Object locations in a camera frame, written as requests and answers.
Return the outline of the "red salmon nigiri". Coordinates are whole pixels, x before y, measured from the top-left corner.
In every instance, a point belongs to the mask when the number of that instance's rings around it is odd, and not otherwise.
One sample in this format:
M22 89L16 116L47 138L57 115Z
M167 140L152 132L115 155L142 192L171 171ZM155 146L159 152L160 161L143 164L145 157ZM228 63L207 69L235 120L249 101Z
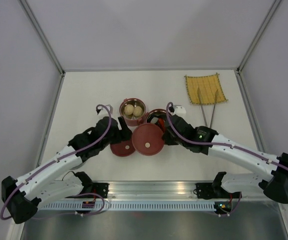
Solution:
M158 118L158 126L161 128L161 130L165 131L165 122L162 118Z

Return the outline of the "round bun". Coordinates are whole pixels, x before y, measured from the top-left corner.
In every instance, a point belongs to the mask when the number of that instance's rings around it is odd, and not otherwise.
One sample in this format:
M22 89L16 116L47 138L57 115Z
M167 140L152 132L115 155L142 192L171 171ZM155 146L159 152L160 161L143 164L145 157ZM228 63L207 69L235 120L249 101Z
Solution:
M131 105L131 104L127 104L125 107L124 107L124 114L127 115L127 116L130 116L132 115L134 112L134 106Z
M140 117L143 114L143 109L141 106L137 105L133 109L133 115L135 117Z

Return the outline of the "white rice black sushi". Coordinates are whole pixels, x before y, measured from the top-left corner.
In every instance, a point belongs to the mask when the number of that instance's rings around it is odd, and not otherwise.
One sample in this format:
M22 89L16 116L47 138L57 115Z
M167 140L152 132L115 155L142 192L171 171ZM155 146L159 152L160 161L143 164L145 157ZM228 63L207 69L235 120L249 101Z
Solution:
M150 121L150 123L152 124L156 124L158 122L159 118L158 117L154 117L152 118L152 120Z

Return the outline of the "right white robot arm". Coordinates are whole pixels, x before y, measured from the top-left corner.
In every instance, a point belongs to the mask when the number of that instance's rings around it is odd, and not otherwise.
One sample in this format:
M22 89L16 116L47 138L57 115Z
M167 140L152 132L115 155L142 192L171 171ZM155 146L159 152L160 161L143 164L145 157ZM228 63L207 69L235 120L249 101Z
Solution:
M250 171L219 172L212 183L215 196L262 191L269 199L288 204L288 153L274 155L252 150L209 127L192 127L178 115L166 115L165 129L163 139L167 145L181 145L193 153L224 159Z

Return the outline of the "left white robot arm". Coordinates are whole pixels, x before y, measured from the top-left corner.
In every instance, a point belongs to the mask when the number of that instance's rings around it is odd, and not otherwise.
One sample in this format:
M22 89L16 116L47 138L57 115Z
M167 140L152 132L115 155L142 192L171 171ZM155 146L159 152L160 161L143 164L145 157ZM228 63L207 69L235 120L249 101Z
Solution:
M7 176L1 182L4 205L0 219L6 219L3 214L7 210L10 214L8 218L20 224L51 202L74 196L88 198L93 192L93 182L86 173L75 173L66 181L57 178L98 155L108 145L128 141L131 137L132 131L123 117L115 120L105 116L94 127L75 135L46 163L18 178Z

